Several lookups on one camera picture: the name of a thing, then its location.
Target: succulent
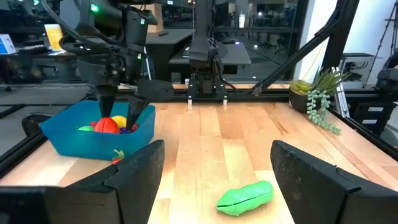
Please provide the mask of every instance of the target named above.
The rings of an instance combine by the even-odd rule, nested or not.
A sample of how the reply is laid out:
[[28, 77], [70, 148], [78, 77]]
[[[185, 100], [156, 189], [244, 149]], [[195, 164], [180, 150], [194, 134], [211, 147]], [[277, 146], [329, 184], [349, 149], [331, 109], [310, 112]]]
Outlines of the succulent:
[[314, 89], [321, 92], [326, 91], [326, 95], [332, 95], [338, 85], [349, 77], [349, 73], [340, 75], [336, 70], [328, 69], [322, 71], [319, 69], [314, 78]]
[[302, 96], [306, 96], [308, 91], [313, 90], [314, 85], [303, 80], [294, 80], [290, 82], [290, 89]]
[[[321, 99], [321, 108], [318, 113], [315, 109], [317, 98]], [[308, 92], [307, 114], [308, 118], [316, 125], [323, 129], [331, 131], [333, 134], [340, 134], [341, 129], [326, 121], [326, 111], [330, 107], [330, 95], [327, 95], [326, 90], [313, 90]]]

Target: toy fruit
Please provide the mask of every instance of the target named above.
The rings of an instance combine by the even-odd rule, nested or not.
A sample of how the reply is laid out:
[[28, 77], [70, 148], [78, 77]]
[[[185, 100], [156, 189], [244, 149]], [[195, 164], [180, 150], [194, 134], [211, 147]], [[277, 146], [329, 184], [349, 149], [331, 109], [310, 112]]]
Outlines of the toy fruit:
[[130, 134], [132, 131], [127, 130], [127, 128], [120, 128], [119, 129], [120, 134]]
[[131, 128], [131, 132], [134, 132], [135, 130], [137, 130], [139, 128], [139, 124], [134, 124]]
[[78, 129], [79, 131], [94, 131], [94, 128], [91, 126], [84, 126]]
[[113, 149], [118, 155], [113, 157], [112, 164], [117, 164], [120, 160], [124, 159], [124, 152], [122, 150], [118, 151], [117, 149]]
[[102, 118], [95, 126], [94, 131], [119, 134], [119, 126], [111, 118]]
[[217, 202], [217, 210], [227, 215], [240, 214], [268, 203], [274, 197], [272, 185], [262, 180], [240, 189], [228, 190]]
[[97, 121], [92, 121], [92, 122], [90, 123], [90, 126], [93, 127], [93, 128], [95, 128], [95, 126], [97, 125], [97, 123], [98, 123]]
[[127, 125], [127, 118], [117, 115], [117, 116], [113, 116], [112, 120], [114, 120], [116, 122], [116, 124], [118, 124], [119, 128], [125, 128]]

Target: green toy pea pod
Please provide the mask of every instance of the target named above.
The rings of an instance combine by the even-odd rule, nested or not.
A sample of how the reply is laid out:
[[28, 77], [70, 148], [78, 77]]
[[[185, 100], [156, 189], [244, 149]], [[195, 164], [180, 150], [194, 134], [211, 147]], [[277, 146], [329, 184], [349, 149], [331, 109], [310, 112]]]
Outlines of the green toy pea pod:
[[231, 189], [218, 200], [217, 210], [227, 215], [239, 216], [253, 210], [258, 206], [268, 203], [274, 197], [274, 188], [265, 181], [246, 185], [240, 189]]

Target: blue plastic bin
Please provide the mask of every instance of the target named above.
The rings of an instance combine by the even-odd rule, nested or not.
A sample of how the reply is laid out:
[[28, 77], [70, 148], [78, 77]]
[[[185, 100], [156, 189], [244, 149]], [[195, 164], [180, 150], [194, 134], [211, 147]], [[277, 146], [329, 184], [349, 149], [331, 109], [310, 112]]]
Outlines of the blue plastic bin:
[[[126, 116], [128, 106], [128, 103], [115, 103], [111, 116]], [[107, 161], [117, 156], [114, 149], [130, 155], [148, 145], [154, 137], [155, 107], [152, 105], [148, 105], [142, 112], [136, 122], [139, 128], [133, 133], [111, 134], [78, 130], [100, 119], [97, 101], [81, 101], [46, 120], [40, 127], [60, 155]]]

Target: plant pot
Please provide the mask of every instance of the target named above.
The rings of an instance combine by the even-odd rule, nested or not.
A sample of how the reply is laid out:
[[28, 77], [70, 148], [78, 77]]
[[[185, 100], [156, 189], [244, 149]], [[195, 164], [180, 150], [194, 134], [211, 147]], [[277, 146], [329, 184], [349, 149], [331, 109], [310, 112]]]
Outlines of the plant pot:
[[[300, 113], [307, 113], [307, 103], [308, 103], [308, 97], [307, 95], [299, 95], [296, 92], [292, 91], [289, 89], [289, 103], [292, 106], [293, 109]], [[321, 108], [321, 99], [318, 98], [315, 101], [315, 109], [319, 110]]]

